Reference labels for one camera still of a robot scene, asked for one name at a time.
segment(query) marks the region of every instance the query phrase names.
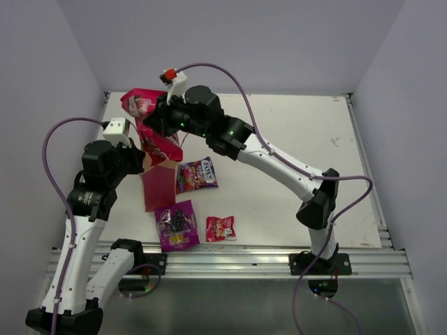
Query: candy bag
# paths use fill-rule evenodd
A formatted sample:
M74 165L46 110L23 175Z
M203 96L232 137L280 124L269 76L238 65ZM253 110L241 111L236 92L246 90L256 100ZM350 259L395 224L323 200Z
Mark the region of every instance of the candy bag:
M155 111L157 99L165 93L154 89L132 89L121 97L121 107L127 114L135 117L141 145L150 155L152 165L157 165L165 159L177 162L183 159L177 134L163 137L142 122Z
M155 209L161 252L182 251L199 244L196 215L190 200Z
M234 223L234 216L228 218L207 217L207 242L235 241Z
M183 163L177 170L177 194L200 188L219 187L211 158Z

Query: tabletop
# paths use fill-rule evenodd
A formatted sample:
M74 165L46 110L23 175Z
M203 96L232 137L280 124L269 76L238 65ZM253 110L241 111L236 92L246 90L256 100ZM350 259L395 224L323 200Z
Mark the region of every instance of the tabletop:
M103 120L133 118L121 109L119 99L125 92L112 92ZM219 94L225 113L249 123L242 97ZM261 134L276 147L299 161L323 171L336 169L340 175L364 174L358 143L342 96L249 95ZM138 142L131 127L130 136ZM307 228L295 218L301 201L287 187L257 169L212 152L204 139L188 136L184 162L211 157L219 188L177 195L177 201L191 200L198 221L201 243L205 242L208 216L235 217L236 241L225 244L310 246ZM342 209L366 189L364 181L339 183L337 210ZM153 213L144 210L139 176L127 176L117 188L116 201L101 235L103 241L118 238L158 242ZM335 237L342 248L380 248L376 211L370 198L341 216Z

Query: purple snack package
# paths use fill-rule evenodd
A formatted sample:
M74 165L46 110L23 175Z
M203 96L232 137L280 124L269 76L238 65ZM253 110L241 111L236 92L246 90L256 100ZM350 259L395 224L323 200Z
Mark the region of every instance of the purple snack package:
M156 208L154 212L161 252L182 251L200 243L190 200Z
M219 187L211 158L183 163L177 170L177 194L200 188Z

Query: logo on bag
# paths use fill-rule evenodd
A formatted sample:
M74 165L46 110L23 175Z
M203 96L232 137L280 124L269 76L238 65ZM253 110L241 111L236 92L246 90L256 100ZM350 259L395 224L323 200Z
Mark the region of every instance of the logo on bag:
M212 175L211 164L209 161L202 161L201 163L203 174L205 175L205 180L207 183L214 183L214 177Z

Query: gray wall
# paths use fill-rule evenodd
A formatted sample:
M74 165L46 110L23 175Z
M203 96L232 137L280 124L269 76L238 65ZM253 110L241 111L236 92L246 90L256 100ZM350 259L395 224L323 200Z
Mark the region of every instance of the gray wall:
M227 67L254 93L353 91L404 0L58 0L104 89L160 87L165 68ZM191 81L236 91L212 70Z
M64 228L42 168L43 138L66 117L98 117L103 98L56 1L2 1L0 46L0 332L23 334ZM93 130L73 124L51 142L50 166L65 191Z
M431 335L446 333L447 2L407 0L354 95L391 237Z

